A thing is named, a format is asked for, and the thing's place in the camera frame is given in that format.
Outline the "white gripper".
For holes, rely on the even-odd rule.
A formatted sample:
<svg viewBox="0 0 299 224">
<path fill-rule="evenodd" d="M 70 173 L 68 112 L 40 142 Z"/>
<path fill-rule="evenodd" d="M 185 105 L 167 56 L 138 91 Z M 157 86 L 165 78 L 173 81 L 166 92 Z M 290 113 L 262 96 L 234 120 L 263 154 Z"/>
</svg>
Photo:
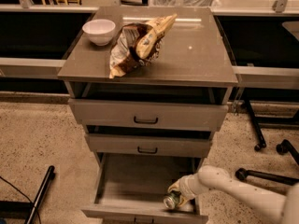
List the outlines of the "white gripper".
<svg viewBox="0 0 299 224">
<path fill-rule="evenodd" d="M 181 193 L 182 196 L 178 198 L 178 207 L 181 207 L 189 200 L 207 192 L 207 187 L 200 182 L 198 175 L 185 175 L 170 185 L 167 192 Z"/>
</svg>

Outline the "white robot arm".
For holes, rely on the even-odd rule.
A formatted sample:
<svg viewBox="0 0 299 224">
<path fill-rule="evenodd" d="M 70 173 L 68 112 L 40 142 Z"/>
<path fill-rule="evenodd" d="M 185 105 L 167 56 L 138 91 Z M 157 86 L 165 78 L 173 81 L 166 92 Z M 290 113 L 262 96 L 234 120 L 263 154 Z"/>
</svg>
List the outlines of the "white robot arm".
<svg viewBox="0 0 299 224">
<path fill-rule="evenodd" d="M 286 195 L 232 179 L 219 167 L 205 165 L 195 174 L 173 183 L 164 197 L 164 205 L 174 210 L 210 189 L 222 191 L 268 217 L 274 224 L 299 224 L 299 184 Z"/>
</svg>

